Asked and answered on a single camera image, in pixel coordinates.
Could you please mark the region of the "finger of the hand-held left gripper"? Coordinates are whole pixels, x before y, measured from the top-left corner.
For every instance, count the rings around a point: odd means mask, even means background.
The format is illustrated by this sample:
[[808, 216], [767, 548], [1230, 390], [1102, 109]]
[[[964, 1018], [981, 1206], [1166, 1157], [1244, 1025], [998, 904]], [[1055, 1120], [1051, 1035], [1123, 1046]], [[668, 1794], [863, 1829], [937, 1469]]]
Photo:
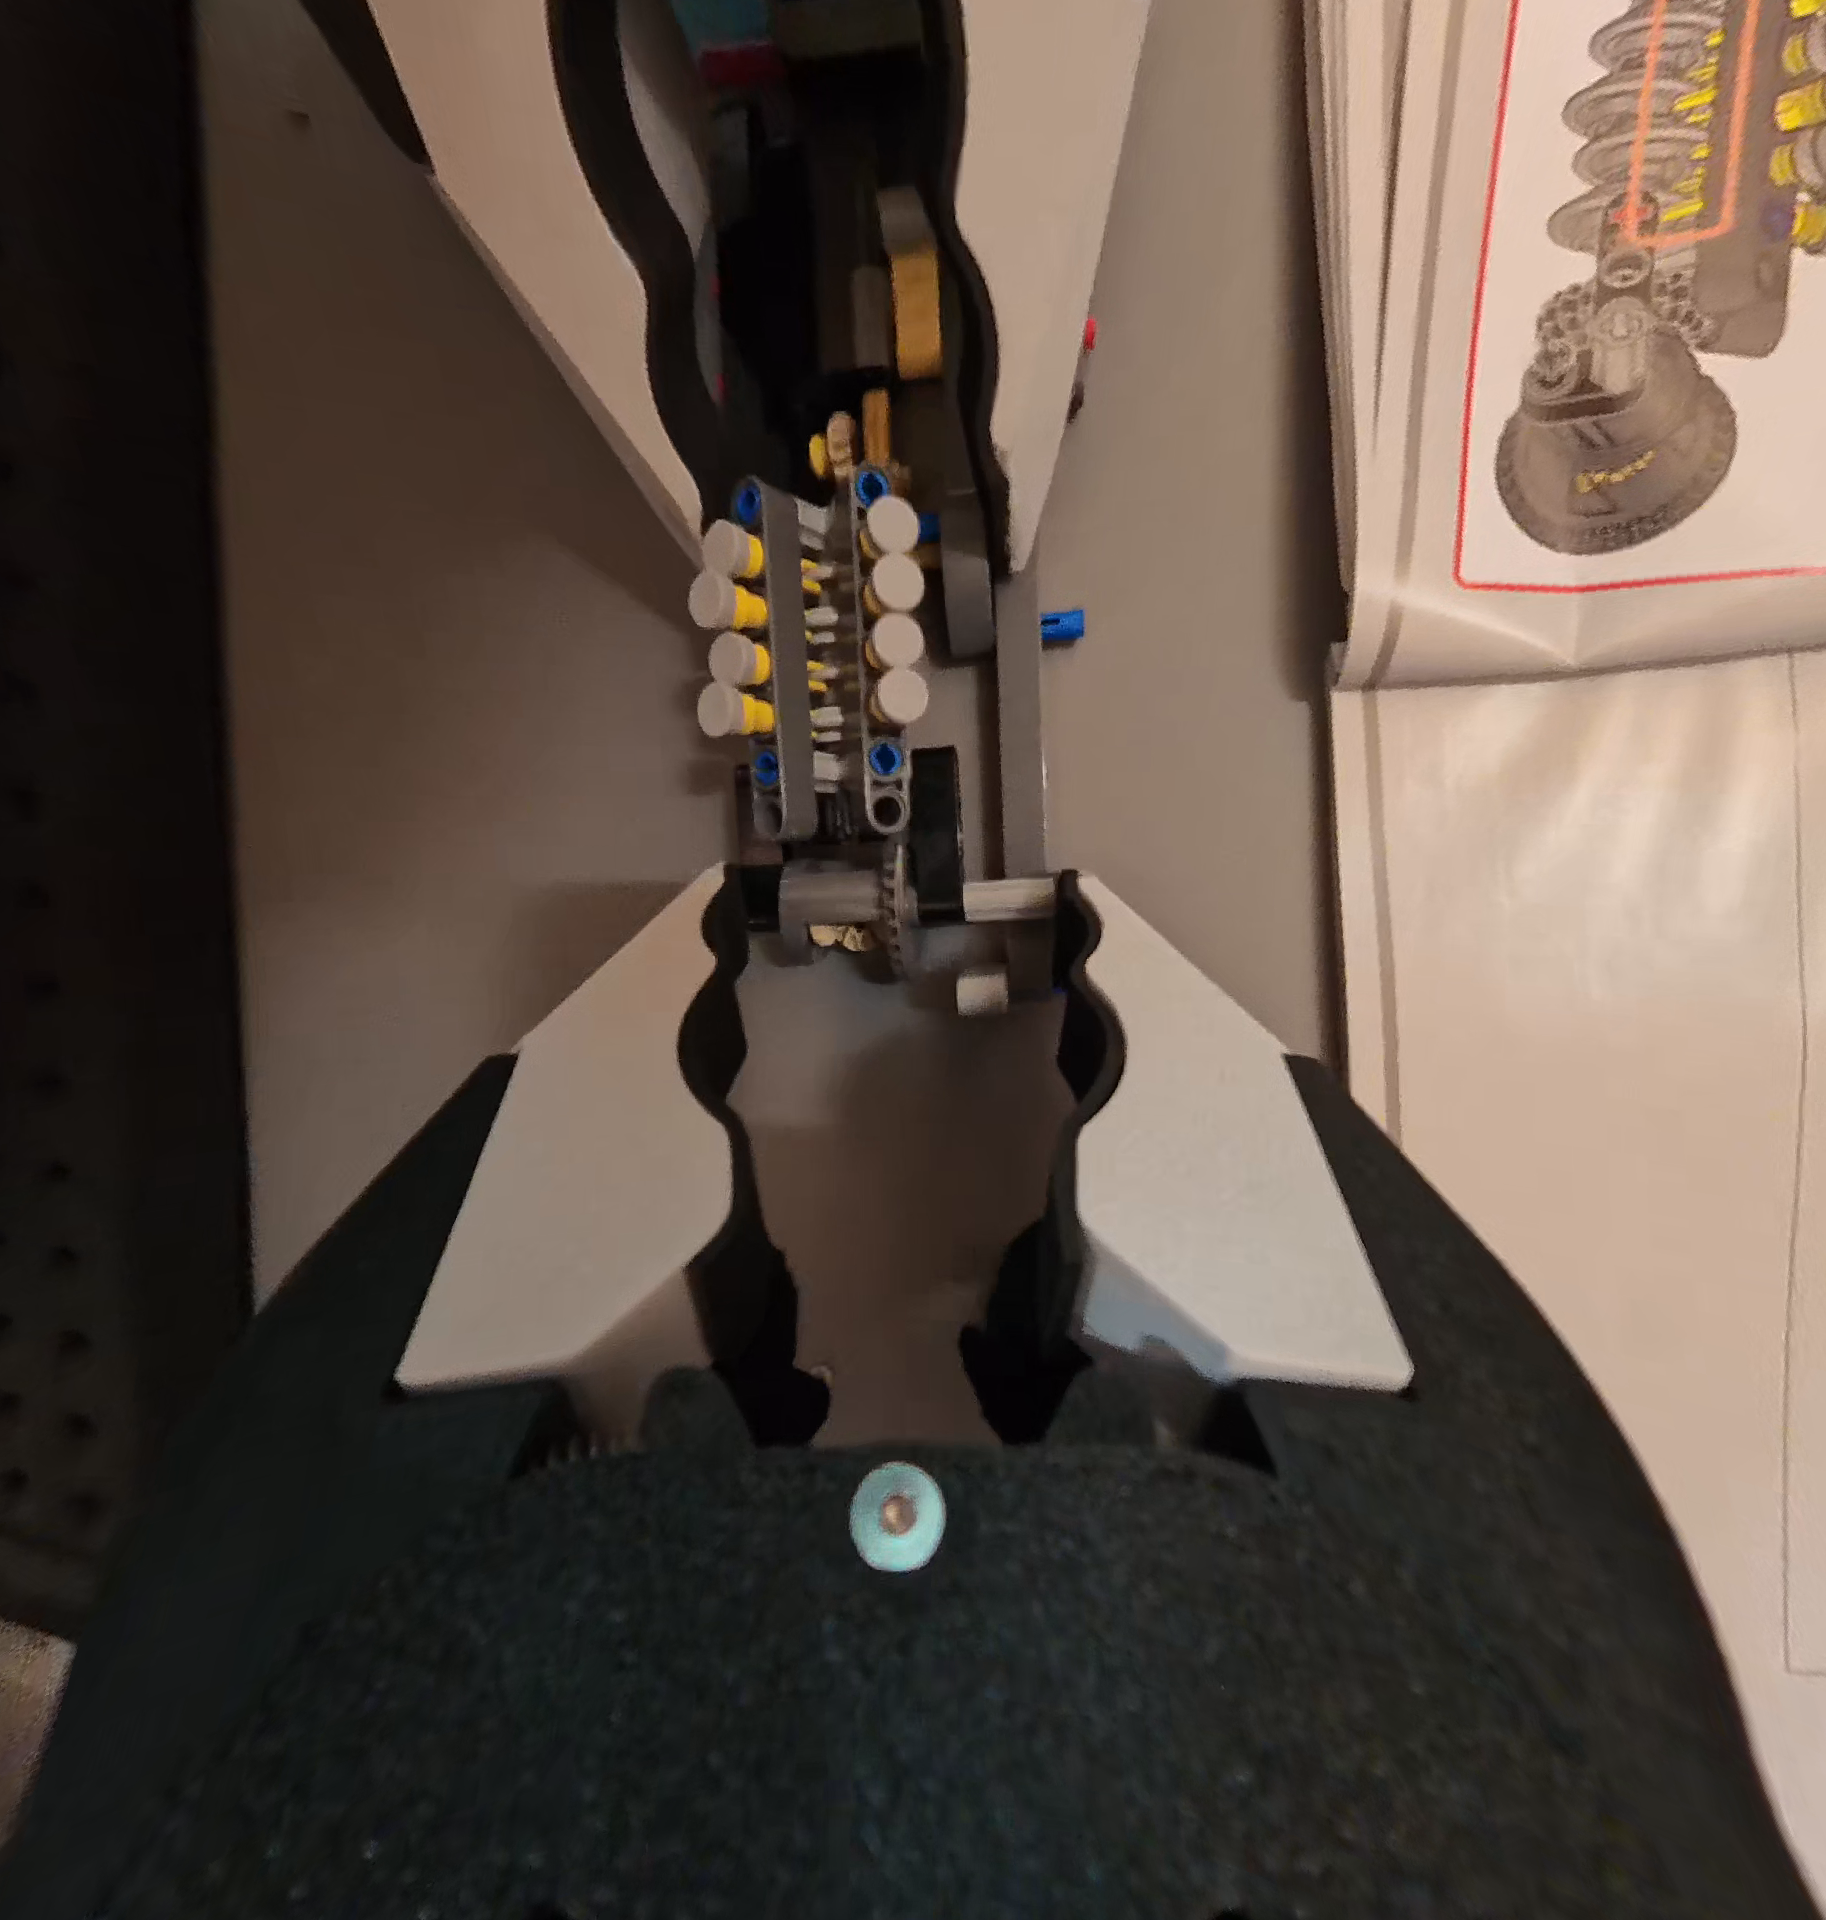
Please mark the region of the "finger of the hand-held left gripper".
[[724, 484], [709, 115], [676, 4], [371, 4], [429, 184], [669, 530]]
[[924, 8], [941, 385], [993, 575], [1029, 565], [1062, 455], [1150, 13]]

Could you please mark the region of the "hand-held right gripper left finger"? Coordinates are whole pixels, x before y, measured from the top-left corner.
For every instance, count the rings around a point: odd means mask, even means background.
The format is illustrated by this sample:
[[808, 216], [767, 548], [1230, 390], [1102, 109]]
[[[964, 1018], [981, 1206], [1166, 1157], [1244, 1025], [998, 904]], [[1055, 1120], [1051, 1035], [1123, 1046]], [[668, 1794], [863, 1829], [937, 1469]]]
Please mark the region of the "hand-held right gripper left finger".
[[708, 868], [515, 1045], [400, 1388], [550, 1384], [627, 1448], [654, 1384], [691, 1371], [758, 1446], [822, 1435], [830, 1384], [797, 1361], [799, 1293], [732, 1104], [745, 879]]

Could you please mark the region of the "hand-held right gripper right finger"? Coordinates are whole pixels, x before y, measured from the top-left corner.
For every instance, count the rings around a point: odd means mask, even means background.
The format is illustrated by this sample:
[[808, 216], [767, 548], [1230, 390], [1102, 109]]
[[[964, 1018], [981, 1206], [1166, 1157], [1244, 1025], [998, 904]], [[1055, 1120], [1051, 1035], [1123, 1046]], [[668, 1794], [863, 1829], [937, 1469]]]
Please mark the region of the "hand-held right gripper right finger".
[[1001, 1443], [1083, 1375], [1199, 1411], [1250, 1382], [1399, 1395], [1413, 1362], [1283, 1043], [1096, 877], [969, 881], [964, 920], [1041, 936], [1070, 1111], [1041, 1210], [957, 1338]]

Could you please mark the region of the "black perforated pad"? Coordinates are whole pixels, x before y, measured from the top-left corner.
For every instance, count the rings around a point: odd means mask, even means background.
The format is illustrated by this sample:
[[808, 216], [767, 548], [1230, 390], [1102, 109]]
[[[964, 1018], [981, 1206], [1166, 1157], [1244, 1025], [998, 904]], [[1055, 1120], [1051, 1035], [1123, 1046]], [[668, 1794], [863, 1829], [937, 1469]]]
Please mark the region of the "black perforated pad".
[[0, 1618], [251, 1296], [192, 4], [0, 2]]

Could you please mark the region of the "brick-built engine block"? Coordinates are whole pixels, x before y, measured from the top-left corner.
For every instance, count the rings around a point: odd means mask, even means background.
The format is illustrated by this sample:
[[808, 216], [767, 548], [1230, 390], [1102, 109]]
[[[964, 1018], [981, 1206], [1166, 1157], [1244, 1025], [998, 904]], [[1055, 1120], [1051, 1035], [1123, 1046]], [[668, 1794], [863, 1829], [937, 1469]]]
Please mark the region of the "brick-built engine block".
[[909, 834], [929, 700], [924, 537], [901, 472], [867, 459], [827, 503], [745, 479], [704, 528], [696, 722], [737, 758], [748, 847], [833, 858]]

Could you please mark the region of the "building instruction booklet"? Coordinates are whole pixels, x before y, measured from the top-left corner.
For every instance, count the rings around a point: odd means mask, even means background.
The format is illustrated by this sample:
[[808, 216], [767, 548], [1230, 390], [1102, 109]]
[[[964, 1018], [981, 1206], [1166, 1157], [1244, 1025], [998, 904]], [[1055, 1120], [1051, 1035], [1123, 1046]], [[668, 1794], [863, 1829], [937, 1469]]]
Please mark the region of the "building instruction booklet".
[[1349, 1088], [1639, 1455], [1826, 1912], [1826, 2], [1302, 18]]

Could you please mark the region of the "brick-built car chassis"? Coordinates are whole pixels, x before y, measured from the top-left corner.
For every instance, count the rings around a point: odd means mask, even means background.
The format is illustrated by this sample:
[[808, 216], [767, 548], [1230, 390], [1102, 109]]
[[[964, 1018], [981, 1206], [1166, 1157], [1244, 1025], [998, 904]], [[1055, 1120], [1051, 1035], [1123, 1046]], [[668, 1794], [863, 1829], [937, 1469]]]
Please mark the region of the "brick-built car chassis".
[[913, 822], [846, 857], [742, 839], [752, 936], [808, 965], [851, 949], [887, 980], [937, 971], [964, 1017], [1055, 992], [1041, 934], [966, 920], [967, 883], [1054, 879], [1044, 665], [1080, 630], [1023, 571], [993, 575], [941, 385], [939, 261], [926, 214], [926, 4], [763, 4], [748, 44], [698, 51], [724, 326], [725, 463], [699, 533], [755, 479], [818, 507], [861, 460], [924, 519], [927, 709]]

